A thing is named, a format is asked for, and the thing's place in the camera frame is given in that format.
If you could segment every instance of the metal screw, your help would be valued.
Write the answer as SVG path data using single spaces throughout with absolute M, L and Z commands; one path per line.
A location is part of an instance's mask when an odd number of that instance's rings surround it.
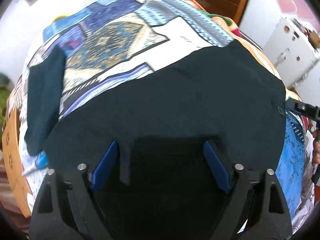
M 275 172 L 273 171 L 273 169 L 267 169 L 267 173 L 268 173 L 269 175 L 275 174 Z
M 243 165 L 240 164 L 240 163 L 237 163 L 237 164 L 235 165 L 235 168 L 236 168 L 238 171 L 242 171 L 242 170 L 244 169 Z
M 77 169 L 80 171 L 83 171 L 85 168 L 87 167 L 87 164 L 85 163 L 81 163 L 77 166 Z
M 48 175 L 54 174 L 54 169 L 49 169 L 49 170 L 47 171 L 47 174 L 48 174 Z

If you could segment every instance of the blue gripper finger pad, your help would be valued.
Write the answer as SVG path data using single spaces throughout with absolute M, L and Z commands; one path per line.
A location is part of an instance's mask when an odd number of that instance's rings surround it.
M 226 194 L 229 194 L 231 192 L 229 173 L 208 141 L 203 145 L 203 154 L 219 189 L 223 190 Z
M 107 182 L 108 175 L 116 162 L 117 156 L 119 154 L 118 143 L 112 141 L 107 152 L 99 162 L 97 168 L 92 174 L 92 190 L 103 189 L 105 183 Z

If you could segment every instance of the pink wall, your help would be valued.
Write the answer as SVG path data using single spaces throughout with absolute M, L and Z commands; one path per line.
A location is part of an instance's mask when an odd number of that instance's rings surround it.
M 319 21 L 304 0 L 249 0 L 239 27 L 263 48 L 281 17 L 296 18 L 320 31 Z

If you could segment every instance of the white fabric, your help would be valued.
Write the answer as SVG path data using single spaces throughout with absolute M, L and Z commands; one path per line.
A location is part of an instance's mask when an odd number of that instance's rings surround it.
M 313 171 L 313 167 L 311 165 L 313 141 L 314 138 L 312 137 L 312 134 L 307 131 L 305 135 L 306 154 L 304 159 L 300 204 L 292 220 L 293 233 L 297 232 L 297 230 L 301 228 L 314 207 L 315 185 L 311 181 Z

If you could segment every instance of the button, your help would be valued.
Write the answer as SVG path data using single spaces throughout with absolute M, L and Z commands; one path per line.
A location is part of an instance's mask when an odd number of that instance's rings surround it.
M 277 109 L 278 109 L 279 114 L 281 116 L 284 116 L 284 110 L 282 109 L 282 107 L 278 106 Z

